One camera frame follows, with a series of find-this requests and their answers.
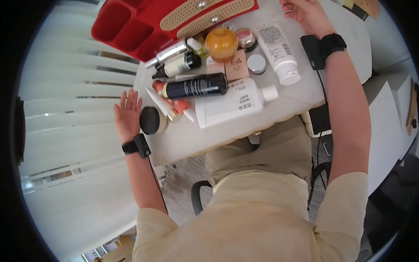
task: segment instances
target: red organizer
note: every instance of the red organizer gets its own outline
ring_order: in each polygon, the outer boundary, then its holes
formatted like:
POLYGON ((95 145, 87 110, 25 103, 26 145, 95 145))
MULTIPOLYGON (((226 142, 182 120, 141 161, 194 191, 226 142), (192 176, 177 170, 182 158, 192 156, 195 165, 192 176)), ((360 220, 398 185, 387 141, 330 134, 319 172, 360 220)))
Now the red organizer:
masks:
MULTIPOLYGON (((174 42, 179 29, 215 8, 235 0, 224 0, 214 4, 176 29, 163 31, 160 28, 160 21, 186 1, 188 0, 107 0, 93 24, 92 36, 145 62, 174 42)), ((255 0, 253 8, 228 19, 258 8, 255 0)))

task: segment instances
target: orange bottle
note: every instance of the orange bottle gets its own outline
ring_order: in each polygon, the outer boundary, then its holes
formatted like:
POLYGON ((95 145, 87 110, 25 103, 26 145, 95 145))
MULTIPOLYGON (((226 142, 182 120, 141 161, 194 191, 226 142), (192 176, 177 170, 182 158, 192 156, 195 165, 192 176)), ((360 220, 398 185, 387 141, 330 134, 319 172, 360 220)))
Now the orange bottle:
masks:
MULTIPOLYGON (((162 81, 156 80, 153 82, 153 89, 156 90, 157 92, 161 91, 163 90, 163 85, 164 83, 162 81)), ((173 107, 176 109, 178 113, 184 114, 189 120, 191 120, 192 122, 195 122, 194 112, 192 111, 192 109, 190 109, 191 106, 185 99, 177 99, 174 101, 170 99, 166 99, 166 100, 171 105, 173 105, 173 107)))
POLYGON ((205 47, 215 62, 230 62, 238 48, 237 36, 228 28, 215 28, 207 35, 205 47))

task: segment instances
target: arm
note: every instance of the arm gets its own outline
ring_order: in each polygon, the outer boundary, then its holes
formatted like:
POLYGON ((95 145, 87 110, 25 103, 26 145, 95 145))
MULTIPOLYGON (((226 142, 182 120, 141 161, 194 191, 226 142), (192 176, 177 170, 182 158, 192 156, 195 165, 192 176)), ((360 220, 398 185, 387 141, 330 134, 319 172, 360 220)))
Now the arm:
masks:
MULTIPOLYGON (((308 34, 322 39, 335 32, 317 0, 280 3, 288 11, 285 17, 297 20, 308 34)), ((347 51, 334 52, 326 59, 326 78, 334 153, 329 186, 313 231, 321 261, 355 261, 368 198, 370 114, 347 51)))
MULTIPOLYGON (((114 104, 115 126, 122 144, 132 141, 134 136, 140 133, 141 102, 138 92, 130 90, 128 98, 124 92, 119 105, 114 104)), ((132 194, 138 207, 154 208, 167 214, 157 178, 148 158, 142 158, 140 153, 132 153, 126 155, 125 160, 132 194)))
POLYGON ((346 50, 326 59, 326 78, 334 146, 330 184, 350 172, 368 173, 371 120, 367 98, 346 50))
MULTIPOLYGON (((286 18, 298 21, 318 39, 335 33, 317 0, 280 0, 286 18)), ((333 161, 329 184, 337 177, 368 172, 371 120, 367 98, 348 52, 334 52, 326 59, 333 161)))
MULTIPOLYGON (((141 99, 138 92, 130 90, 121 96, 119 105, 114 105, 114 120, 121 143, 132 141, 140 133, 141 99)), ((137 213, 137 237, 133 249, 133 261, 153 261, 158 251, 158 241, 178 228, 170 219, 148 158, 140 153, 125 156, 132 194, 139 210, 137 213)))

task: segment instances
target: hand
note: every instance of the hand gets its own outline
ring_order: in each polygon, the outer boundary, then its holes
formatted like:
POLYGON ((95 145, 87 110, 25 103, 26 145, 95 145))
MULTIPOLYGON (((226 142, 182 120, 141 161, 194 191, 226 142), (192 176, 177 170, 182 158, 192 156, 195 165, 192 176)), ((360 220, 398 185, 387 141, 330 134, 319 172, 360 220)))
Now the hand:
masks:
POLYGON ((138 92, 131 89, 128 99, 127 93, 124 91, 119 106, 114 104, 115 126, 123 144, 132 141, 134 136, 140 133, 141 103, 142 99, 138 99, 138 92))
POLYGON ((317 0, 279 0, 286 18, 294 18, 308 34, 317 39, 336 33, 317 0))

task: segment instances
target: khaki pants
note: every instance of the khaki pants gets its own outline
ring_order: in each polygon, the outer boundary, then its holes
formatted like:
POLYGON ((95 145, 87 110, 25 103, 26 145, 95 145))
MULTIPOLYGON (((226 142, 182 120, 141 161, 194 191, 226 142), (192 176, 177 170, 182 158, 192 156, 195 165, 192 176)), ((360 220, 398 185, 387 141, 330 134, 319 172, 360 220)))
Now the khaki pants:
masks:
POLYGON ((209 182, 214 187, 238 171, 263 170, 275 174, 294 174, 305 180, 310 190, 311 141, 299 116, 261 132, 260 146, 254 150, 245 137, 205 154, 209 182))

